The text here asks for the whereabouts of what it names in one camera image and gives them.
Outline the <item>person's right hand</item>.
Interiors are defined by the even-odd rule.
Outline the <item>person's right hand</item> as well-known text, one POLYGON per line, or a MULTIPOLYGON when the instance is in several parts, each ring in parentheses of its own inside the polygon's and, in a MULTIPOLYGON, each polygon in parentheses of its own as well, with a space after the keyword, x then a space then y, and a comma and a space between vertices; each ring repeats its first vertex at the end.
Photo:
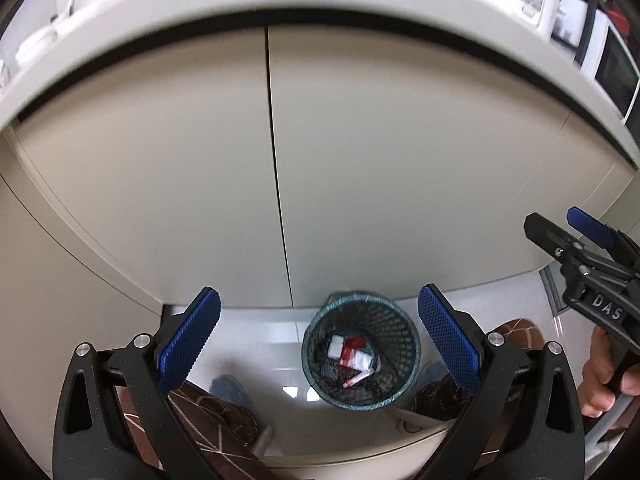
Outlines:
MULTIPOLYGON (((606 386, 612 380, 614 372, 610 338, 603 328, 596 326, 591 335, 590 356, 582 368, 582 383, 577 389, 580 410, 584 416, 598 418, 614 406, 616 395, 606 386)), ((620 392, 632 396, 634 402, 617 419, 614 429, 627 428, 639 409, 638 365, 626 370, 620 380, 620 392)))

